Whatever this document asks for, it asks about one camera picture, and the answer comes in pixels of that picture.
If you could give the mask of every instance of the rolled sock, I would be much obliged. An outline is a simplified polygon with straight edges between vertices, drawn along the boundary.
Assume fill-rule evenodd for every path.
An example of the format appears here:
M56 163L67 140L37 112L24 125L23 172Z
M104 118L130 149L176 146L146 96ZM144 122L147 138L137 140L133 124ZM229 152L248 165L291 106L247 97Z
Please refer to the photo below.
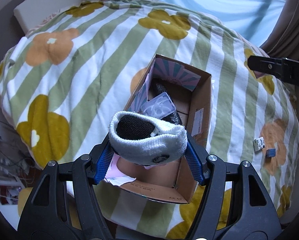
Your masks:
M127 120L132 120L130 127ZM140 165L172 162L182 157L187 147L184 126L125 111L113 116L109 141L121 157Z

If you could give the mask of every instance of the striped blanket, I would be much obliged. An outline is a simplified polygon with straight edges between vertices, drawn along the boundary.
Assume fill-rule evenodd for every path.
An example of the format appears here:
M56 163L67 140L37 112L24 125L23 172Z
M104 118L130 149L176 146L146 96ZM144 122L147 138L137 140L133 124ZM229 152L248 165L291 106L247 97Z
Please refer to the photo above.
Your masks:
M30 33L14 65L12 52L0 65L0 106L40 167L73 161L101 143L157 53L211 73L207 151L226 162L250 161L278 214L290 206L299 154L294 90L273 76L256 79L247 58L266 54L218 19L157 1L88 0ZM258 137L266 148L255 153ZM270 160L268 148L276 148ZM198 187L190 204L177 205L105 182L95 187L105 218L169 239L186 235L203 191ZM230 195L227 184L219 228Z

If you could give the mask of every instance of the clear plastic box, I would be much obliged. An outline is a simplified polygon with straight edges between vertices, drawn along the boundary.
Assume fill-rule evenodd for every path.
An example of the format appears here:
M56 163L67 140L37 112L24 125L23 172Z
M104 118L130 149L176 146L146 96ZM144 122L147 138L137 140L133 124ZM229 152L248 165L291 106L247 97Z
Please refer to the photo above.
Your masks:
M143 104L140 109L144 115L157 119L162 119L176 111L176 107L166 92Z

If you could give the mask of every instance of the brown curtain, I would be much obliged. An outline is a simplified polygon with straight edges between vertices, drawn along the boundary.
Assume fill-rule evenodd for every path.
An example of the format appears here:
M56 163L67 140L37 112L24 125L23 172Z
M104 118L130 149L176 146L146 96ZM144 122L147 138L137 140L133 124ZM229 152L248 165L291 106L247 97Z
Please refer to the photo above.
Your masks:
M272 33L260 47L270 57L299 61L299 0L286 0Z

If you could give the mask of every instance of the black logo on sock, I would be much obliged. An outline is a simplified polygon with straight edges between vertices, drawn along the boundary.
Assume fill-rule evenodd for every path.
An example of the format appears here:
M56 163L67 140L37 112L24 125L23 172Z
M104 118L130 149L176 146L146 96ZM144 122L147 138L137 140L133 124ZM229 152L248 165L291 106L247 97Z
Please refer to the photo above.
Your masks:
M166 161L168 158L169 158L169 155L161 155L161 156L155 157L152 160L152 162L157 164L157 163L161 163L161 162Z

